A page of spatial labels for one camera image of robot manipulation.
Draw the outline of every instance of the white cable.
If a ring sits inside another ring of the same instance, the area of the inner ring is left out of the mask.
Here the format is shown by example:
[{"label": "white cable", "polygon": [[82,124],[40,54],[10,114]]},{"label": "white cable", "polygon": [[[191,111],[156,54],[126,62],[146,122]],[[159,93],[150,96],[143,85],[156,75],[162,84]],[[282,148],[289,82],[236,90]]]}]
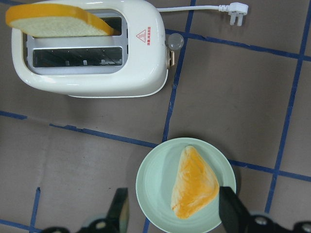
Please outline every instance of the white cable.
[{"label": "white cable", "polygon": [[238,26],[242,25],[243,16],[247,15],[248,5],[243,3],[234,2],[230,5],[219,6],[181,6],[169,8],[157,8],[159,12],[172,12],[172,11],[192,11],[192,10],[218,10],[221,12],[228,12],[231,16],[230,25],[234,25],[236,18],[238,18]]}]

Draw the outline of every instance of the toy bread slice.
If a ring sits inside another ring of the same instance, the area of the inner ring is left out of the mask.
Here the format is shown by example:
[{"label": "toy bread slice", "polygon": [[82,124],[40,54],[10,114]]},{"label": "toy bread slice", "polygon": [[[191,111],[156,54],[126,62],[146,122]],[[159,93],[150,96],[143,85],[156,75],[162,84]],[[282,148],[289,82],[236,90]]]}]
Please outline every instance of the toy bread slice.
[{"label": "toy bread slice", "polygon": [[183,149],[173,187],[171,208],[186,219],[209,204],[219,192],[215,173],[193,146]]},{"label": "toy bread slice", "polygon": [[10,7],[6,24],[33,37],[114,35],[118,32],[97,16],[75,6],[43,3]]}]

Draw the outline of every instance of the plate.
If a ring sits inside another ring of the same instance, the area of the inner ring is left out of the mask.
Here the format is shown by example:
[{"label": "plate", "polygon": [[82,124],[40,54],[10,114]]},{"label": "plate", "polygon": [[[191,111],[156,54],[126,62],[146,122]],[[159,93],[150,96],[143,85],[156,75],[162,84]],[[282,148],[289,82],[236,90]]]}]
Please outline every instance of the plate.
[{"label": "plate", "polygon": [[142,161],[136,178],[138,203],[155,226],[168,233],[206,233],[217,227],[219,195],[206,207],[187,219],[179,219],[171,209],[171,195],[184,147],[194,146],[215,172],[220,186],[236,192],[232,167],[226,157],[211,144],[195,138],[175,138],[159,144]]}]

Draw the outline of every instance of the white toaster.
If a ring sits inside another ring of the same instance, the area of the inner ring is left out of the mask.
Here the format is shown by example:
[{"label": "white toaster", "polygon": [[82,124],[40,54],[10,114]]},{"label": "white toaster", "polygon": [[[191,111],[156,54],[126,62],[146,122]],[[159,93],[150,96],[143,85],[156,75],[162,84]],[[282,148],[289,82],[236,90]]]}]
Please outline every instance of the white toaster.
[{"label": "white toaster", "polygon": [[165,84],[170,52],[159,11],[144,0],[50,0],[80,7],[121,35],[33,38],[12,29],[18,76],[45,91],[83,98],[143,97]]}]

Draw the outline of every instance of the white plug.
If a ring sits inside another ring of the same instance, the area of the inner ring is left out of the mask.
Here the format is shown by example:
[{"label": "white plug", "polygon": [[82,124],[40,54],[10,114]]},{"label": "white plug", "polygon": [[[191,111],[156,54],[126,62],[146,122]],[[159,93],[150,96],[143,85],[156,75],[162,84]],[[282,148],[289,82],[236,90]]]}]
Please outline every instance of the white plug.
[{"label": "white plug", "polygon": [[248,5],[234,2],[227,8],[228,14],[231,16],[230,25],[234,25],[236,17],[238,17],[238,26],[242,26],[243,16],[247,15]]}]

